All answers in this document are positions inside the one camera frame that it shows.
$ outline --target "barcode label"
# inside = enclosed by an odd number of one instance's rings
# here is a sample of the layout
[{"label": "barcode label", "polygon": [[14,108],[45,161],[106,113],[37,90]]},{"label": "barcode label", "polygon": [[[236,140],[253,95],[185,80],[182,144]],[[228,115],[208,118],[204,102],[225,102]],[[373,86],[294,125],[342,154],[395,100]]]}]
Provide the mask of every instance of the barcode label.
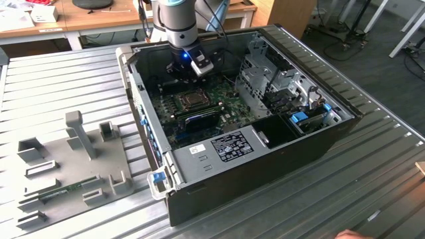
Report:
[{"label": "barcode label", "polygon": [[50,32],[50,31],[62,31],[62,29],[61,28],[52,28],[52,29],[38,30],[38,32]]}]

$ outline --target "black cable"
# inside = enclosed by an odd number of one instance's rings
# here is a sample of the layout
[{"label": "black cable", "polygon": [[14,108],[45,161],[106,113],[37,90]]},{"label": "black cable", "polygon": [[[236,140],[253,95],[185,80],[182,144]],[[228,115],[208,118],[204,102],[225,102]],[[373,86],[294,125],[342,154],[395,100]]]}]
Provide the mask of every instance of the black cable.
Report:
[{"label": "black cable", "polygon": [[101,35],[101,33],[98,33],[97,36],[85,36],[85,37],[86,37],[86,38],[90,38],[90,39],[96,39],[96,38],[100,37],[100,35]]},{"label": "black cable", "polygon": [[109,41],[109,43],[106,44],[106,46],[109,46],[109,44],[112,43],[112,40],[113,40],[113,37],[114,37],[114,33],[116,33],[116,32],[113,32],[112,37],[110,37],[110,41]]},{"label": "black cable", "polygon": [[213,26],[212,22],[206,19],[206,17],[194,9],[194,12],[201,16],[201,18],[204,18],[204,20],[210,24],[210,26],[213,27],[214,31],[217,32],[217,34],[220,35],[220,31],[218,29]]},{"label": "black cable", "polygon": [[407,57],[411,59],[411,57],[410,57],[409,55],[405,56],[403,62],[405,62],[405,68],[406,68],[406,70],[407,70],[407,71],[411,73],[411,75],[414,75],[418,79],[421,79],[422,81],[425,81],[425,79],[423,79],[418,74],[415,74],[415,73],[413,72],[413,70],[410,70],[410,68],[409,68],[409,66],[407,66]]},{"label": "black cable", "polygon": [[358,51],[355,51],[349,57],[343,58],[343,59],[338,59],[338,58],[334,58],[333,56],[329,55],[329,53],[326,52],[326,50],[334,46],[335,44],[338,44],[341,41],[338,40],[337,42],[331,43],[329,46],[326,46],[323,48],[323,54],[325,56],[327,56],[331,60],[335,60],[335,61],[347,61],[349,59],[353,58],[353,56],[355,56],[359,52],[361,52],[361,49]]},{"label": "black cable", "polygon": [[226,33],[225,33],[225,30],[224,30],[221,21],[218,20],[218,17],[217,17],[217,15],[214,14],[214,11],[213,11],[210,5],[208,4],[206,0],[204,0],[204,3],[205,3],[205,5],[206,5],[206,7],[209,8],[213,17],[216,18],[216,20],[217,20],[217,22],[218,22],[218,24],[220,24],[220,27],[221,27],[221,31],[222,31],[222,34],[224,34],[224,37],[225,37],[226,44],[229,44],[229,42],[228,42],[228,37],[226,37]]},{"label": "black cable", "polygon": [[90,39],[86,39],[86,40],[88,40],[88,41],[90,41],[92,43],[94,43],[94,44],[100,45],[100,46],[108,46],[108,45],[112,43],[113,37],[114,37],[114,33],[112,34],[112,37],[110,37],[109,43],[108,43],[108,44],[105,44],[105,45],[100,44],[98,42],[96,42],[96,41],[93,41],[93,40],[90,40]]},{"label": "black cable", "polygon": [[319,18],[319,21],[321,21],[321,25],[325,26],[323,19],[321,19],[321,15],[319,15],[318,0],[315,1],[315,7],[317,7],[317,14],[318,14],[318,18]]},{"label": "black cable", "polygon": [[141,0],[138,0],[138,6],[141,8],[141,13],[142,13],[141,26],[144,28],[145,37],[148,37],[146,26],[149,27],[149,24],[148,24],[146,12],[145,12],[145,8],[144,8],[144,4],[142,4]]}]

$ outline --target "white label sticker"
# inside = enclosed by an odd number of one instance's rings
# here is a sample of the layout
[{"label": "white label sticker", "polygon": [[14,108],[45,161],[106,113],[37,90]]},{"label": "white label sticker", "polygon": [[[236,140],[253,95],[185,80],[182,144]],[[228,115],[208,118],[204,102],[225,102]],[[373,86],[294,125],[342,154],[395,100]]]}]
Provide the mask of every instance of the white label sticker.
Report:
[{"label": "white label sticker", "polygon": [[189,148],[190,154],[196,154],[198,152],[205,151],[205,146],[202,144]]},{"label": "white label sticker", "polygon": [[52,28],[52,29],[38,30],[38,32],[50,32],[50,31],[62,31],[62,29],[61,28]]}]

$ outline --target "blue latch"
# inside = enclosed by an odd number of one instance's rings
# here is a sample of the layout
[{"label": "blue latch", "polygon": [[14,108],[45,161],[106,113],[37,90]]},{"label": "blue latch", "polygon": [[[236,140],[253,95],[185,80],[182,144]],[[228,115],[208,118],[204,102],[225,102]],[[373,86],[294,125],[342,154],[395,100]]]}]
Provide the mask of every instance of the blue latch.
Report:
[{"label": "blue latch", "polygon": [[299,121],[306,120],[307,116],[303,112],[298,112],[298,113],[294,113],[290,118],[294,123],[298,123]]},{"label": "blue latch", "polygon": [[325,105],[323,105],[323,108],[325,108],[326,111],[330,111],[330,110],[331,110],[331,106],[330,106],[329,104],[325,104]]},{"label": "blue latch", "polygon": [[165,173],[164,172],[153,174],[153,183],[162,182],[165,179],[166,179],[166,177],[165,177]]}]

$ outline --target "white plastic latch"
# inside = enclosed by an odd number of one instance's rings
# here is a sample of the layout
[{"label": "white plastic latch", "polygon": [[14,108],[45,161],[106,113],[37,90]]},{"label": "white plastic latch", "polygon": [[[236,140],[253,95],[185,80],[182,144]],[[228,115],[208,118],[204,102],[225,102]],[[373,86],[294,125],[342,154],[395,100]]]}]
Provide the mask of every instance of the white plastic latch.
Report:
[{"label": "white plastic latch", "polygon": [[[150,188],[152,197],[154,200],[161,200],[165,198],[166,194],[174,190],[174,185],[172,179],[168,176],[168,167],[162,166],[157,170],[148,173],[148,184]],[[158,183],[164,183],[165,190],[160,192]]]}]

